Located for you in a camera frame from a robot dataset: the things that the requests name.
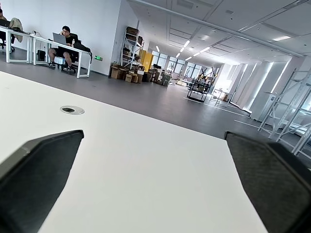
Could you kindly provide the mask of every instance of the black shorts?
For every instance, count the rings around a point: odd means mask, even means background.
[[[72,57],[72,51],[70,51],[70,50],[67,50],[67,49],[61,49],[61,48],[53,48],[53,49],[55,49],[55,51],[56,51],[56,57],[62,57],[62,58],[65,58],[64,57],[64,52],[67,52],[67,53],[69,53],[69,55],[70,55],[70,57]]]

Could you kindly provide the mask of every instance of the table surface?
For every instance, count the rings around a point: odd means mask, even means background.
[[[89,54],[89,52],[87,52],[87,51],[79,50],[79,49],[73,48],[73,47],[68,46],[68,45],[63,45],[63,44],[57,43],[57,42],[55,42],[55,41],[50,41],[50,40],[45,39],[45,38],[43,38],[43,37],[41,37],[41,36],[38,36],[38,35],[31,34],[31,37],[33,37],[33,38],[35,38],[35,39],[37,39],[37,40],[41,40],[41,41],[46,42],[46,43],[50,43],[50,44],[52,44],[52,45],[57,45],[57,46],[60,46],[60,47],[63,47],[63,48],[67,48],[67,49],[72,50],[72,51],[82,52],[82,53],[87,53],[87,54]]]
[[[85,133],[40,233],[267,233],[224,140],[7,73],[0,80],[0,162],[30,139]]]

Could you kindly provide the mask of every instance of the yellow cabinet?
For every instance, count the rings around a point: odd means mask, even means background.
[[[145,67],[145,72],[148,72],[148,70],[151,68],[151,62],[153,58],[154,56],[152,53],[149,53],[146,50],[141,52],[140,63]]]

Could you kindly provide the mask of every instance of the black bag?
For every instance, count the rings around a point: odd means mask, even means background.
[[[91,56],[91,63],[92,63],[93,54],[92,54],[90,48],[85,47],[85,46],[84,46],[83,44],[81,44],[81,43],[74,43],[74,44],[73,44],[73,47],[74,47],[75,49],[78,49],[78,50],[82,50],[82,51],[89,52],[89,53],[90,53],[90,56]]]
[[[45,60],[45,51],[38,50],[38,60],[39,61],[44,61]]]

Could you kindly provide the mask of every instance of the green exit sign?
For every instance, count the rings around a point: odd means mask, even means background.
[[[95,58],[95,60],[98,60],[98,61],[101,61],[101,62],[103,61],[103,58],[100,57],[100,56],[95,56],[94,58]]]

